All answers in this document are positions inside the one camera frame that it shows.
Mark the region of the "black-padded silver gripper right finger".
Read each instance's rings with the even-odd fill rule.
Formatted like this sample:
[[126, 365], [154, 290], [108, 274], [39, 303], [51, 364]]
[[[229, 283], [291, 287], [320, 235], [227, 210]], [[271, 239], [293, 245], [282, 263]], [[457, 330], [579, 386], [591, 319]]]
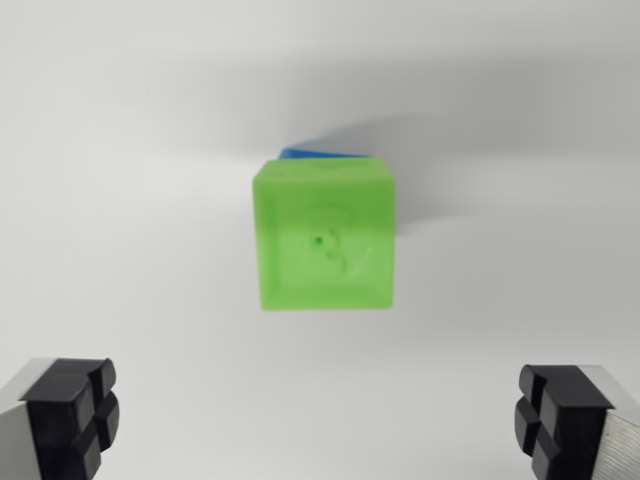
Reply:
[[639, 477], [639, 402], [603, 367], [525, 365], [514, 428], [542, 480]]

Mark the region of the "black-padded silver gripper left finger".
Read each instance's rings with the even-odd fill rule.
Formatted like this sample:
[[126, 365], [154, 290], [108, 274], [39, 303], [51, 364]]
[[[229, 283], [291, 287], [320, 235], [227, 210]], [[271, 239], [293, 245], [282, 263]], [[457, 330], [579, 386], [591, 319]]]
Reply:
[[111, 359], [34, 358], [1, 387], [1, 477], [95, 477], [120, 418]]

